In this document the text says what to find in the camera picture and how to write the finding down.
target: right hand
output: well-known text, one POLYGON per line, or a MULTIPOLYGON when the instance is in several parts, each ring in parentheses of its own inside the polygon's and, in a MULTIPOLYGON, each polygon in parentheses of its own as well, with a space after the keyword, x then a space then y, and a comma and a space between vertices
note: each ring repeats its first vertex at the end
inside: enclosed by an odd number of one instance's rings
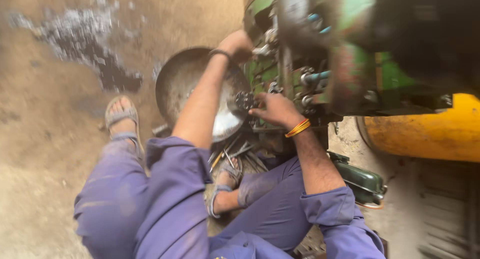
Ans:
POLYGON ((218 48, 227 52, 239 63, 246 62, 252 55, 254 44, 244 30, 238 30, 227 36, 218 48))
POLYGON ((274 126, 291 131, 305 117, 297 111, 291 100, 282 94, 259 93, 255 99, 260 102, 258 109, 250 109, 249 114, 259 117, 274 126))

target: yellow metal cylinder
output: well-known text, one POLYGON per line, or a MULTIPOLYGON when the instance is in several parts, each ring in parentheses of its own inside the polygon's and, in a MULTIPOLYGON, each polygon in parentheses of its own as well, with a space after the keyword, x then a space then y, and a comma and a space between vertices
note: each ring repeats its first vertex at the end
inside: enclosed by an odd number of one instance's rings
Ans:
POLYGON ((480 101, 453 95, 453 108, 440 114, 359 117, 372 148, 394 155, 480 162, 480 101))

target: gray sandal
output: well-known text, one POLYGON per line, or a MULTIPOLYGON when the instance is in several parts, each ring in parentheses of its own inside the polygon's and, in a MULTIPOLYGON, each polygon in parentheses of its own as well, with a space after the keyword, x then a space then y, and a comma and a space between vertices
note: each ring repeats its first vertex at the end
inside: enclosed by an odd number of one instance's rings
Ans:
POLYGON ((106 126, 107 130, 110 130, 110 127, 112 125, 115 125, 118 121, 121 121, 121 120, 126 119, 126 118, 130 118, 131 120, 133 120, 135 122, 135 125, 137 127, 137 132, 136 133, 134 133, 134 132, 123 132, 123 133, 117 133, 113 136, 110 134, 110 139, 112 141, 122 141, 122 140, 125 140, 125 139, 132 140, 133 143, 135 144, 135 151, 136 151, 137 158, 142 159, 143 155, 144 155, 144 149, 143 149, 143 147, 142 147, 142 145, 141 145, 141 143, 139 142, 139 139, 138 139, 139 135, 140 135, 140 130, 139 130, 139 127, 138 127, 137 109, 135 108, 133 101, 128 96, 125 96, 125 95, 117 96, 114 99, 112 99, 110 101, 110 103, 108 103, 108 105, 106 106, 105 126, 106 126), (119 101, 123 97, 127 98, 130 101, 131 107, 128 108, 128 109, 125 109, 123 112, 110 114, 110 109, 113 106, 113 104, 115 104, 117 101, 119 101))
MULTIPOLYGON (((240 183, 240 179, 243 176, 243 167, 242 167, 242 161, 237 158, 237 163, 238 163, 238 170, 234 169, 231 167, 230 163, 225 159, 222 164, 220 164, 220 170, 218 173, 220 174, 222 171, 226 171, 233 180, 235 180, 235 186, 238 186, 240 183)), ((217 194, 219 194, 219 191, 227 191, 227 192, 232 192, 232 188, 230 188, 227 185, 215 185, 215 188, 213 189, 212 196, 210 197, 209 202, 206 204, 207 206, 207 213, 210 217, 213 217, 215 219, 220 218, 220 215, 215 215, 213 213, 213 201, 215 201, 215 197, 217 194)))

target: metal pan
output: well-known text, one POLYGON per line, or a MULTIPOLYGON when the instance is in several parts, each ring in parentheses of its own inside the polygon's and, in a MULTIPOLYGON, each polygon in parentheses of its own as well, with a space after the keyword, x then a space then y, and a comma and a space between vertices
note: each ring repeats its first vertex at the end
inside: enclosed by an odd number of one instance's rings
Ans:
MULTIPOLYGON (((209 48, 191 48, 172 56, 160 71, 155 85, 156 104, 170 127, 180 115, 188 97, 197 85, 210 59, 209 48)), ((250 91, 243 72, 232 65, 225 75, 220 94, 220 106, 213 124, 213 142, 219 142, 237 132, 247 113, 232 112, 227 103, 239 91, 250 91)))

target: person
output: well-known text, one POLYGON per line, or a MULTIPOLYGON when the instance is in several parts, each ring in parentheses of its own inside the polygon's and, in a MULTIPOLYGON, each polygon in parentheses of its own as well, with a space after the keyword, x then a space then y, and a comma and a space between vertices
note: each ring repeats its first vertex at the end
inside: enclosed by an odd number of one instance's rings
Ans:
MULTIPOLYGON (((384 258, 379 237, 365 225, 351 189, 311 128, 292 137, 296 157, 246 174, 237 189, 237 172, 221 171, 215 183, 220 188, 206 207, 203 191, 211 182, 207 160, 222 80, 231 59, 245 59, 252 49, 243 30, 219 44, 171 137, 148 140, 145 157, 133 102, 119 96, 108 105, 111 142, 74 203, 77 234, 93 258, 291 258, 314 224, 324 235, 327 258, 384 258), (150 177, 138 162, 142 158, 150 177), (245 209, 208 237, 208 213, 236 208, 245 209)), ((260 108, 249 113, 287 131, 305 119, 281 94, 256 98, 260 108)))

